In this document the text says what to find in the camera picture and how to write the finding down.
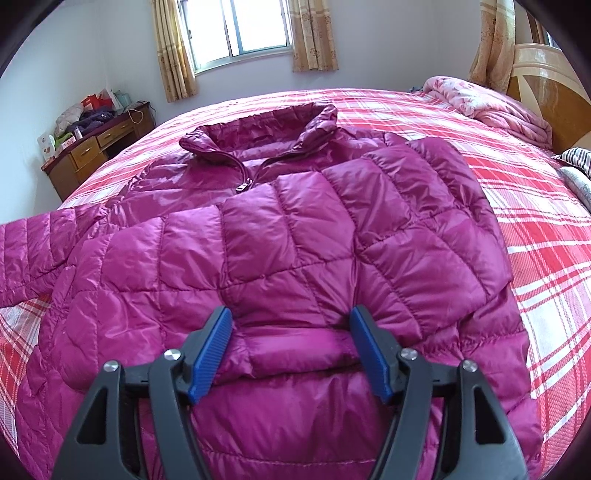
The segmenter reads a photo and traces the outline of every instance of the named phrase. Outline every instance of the bed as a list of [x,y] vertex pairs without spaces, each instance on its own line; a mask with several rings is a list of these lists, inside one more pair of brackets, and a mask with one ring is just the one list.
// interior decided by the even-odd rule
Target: bed
[[[531,341],[528,366],[547,471],[582,425],[591,391],[591,214],[565,186],[552,152],[468,119],[423,93],[276,93],[207,106],[164,123],[102,166],[62,207],[116,195],[153,159],[180,151],[179,138],[198,125],[308,102],[336,105],[343,125],[392,131],[408,139],[442,137],[467,159],[497,215],[514,270],[512,287]],[[48,301],[0,309],[0,428],[15,451],[17,390]]]

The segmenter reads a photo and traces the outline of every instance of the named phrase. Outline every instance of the purple puffer jacket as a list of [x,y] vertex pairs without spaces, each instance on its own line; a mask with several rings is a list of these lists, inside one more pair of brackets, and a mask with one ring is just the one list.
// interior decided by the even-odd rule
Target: purple puffer jacket
[[[153,361],[225,304],[235,319],[192,411],[214,478],[369,475],[392,411],[348,331],[364,304],[427,359],[481,365],[532,477],[541,429],[499,226],[448,143],[338,128],[304,105],[202,127],[104,206],[0,229],[0,304],[52,293],[17,405],[21,460],[47,480],[100,366]],[[241,194],[236,187],[251,188]],[[148,407],[142,439],[163,478]],[[419,478],[430,478],[441,406]]]

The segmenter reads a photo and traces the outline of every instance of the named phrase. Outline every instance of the ribbed blue pad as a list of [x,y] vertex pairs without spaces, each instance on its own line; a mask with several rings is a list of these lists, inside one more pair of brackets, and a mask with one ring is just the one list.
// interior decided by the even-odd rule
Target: ribbed blue pad
[[231,334],[232,312],[224,309],[193,365],[193,384],[189,388],[189,401],[192,405],[209,392]]
[[357,347],[371,390],[383,403],[388,403],[394,395],[389,382],[390,368],[357,308],[351,310],[349,321],[351,336]]

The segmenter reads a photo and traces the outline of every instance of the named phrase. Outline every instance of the pink blanket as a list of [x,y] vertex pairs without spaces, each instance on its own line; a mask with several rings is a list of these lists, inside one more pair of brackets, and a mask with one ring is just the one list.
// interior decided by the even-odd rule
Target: pink blanket
[[507,95],[451,77],[432,77],[423,90],[468,118],[502,128],[536,147],[552,150],[550,124]]

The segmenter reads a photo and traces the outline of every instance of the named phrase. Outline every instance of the silver bolt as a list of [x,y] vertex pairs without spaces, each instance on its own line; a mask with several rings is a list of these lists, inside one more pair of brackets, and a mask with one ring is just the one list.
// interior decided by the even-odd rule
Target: silver bolt
[[464,360],[462,362],[462,368],[472,374],[478,370],[478,364],[474,360]]
[[119,369],[119,362],[117,360],[109,360],[107,363],[103,365],[103,370],[105,372],[113,373]]
[[400,352],[400,356],[405,360],[416,360],[418,358],[418,352],[414,348],[403,348]]
[[166,360],[175,361],[181,358],[181,350],[177,350],[176,348],[171,348],[170,350],[166,350],[164,352],[164,358]]

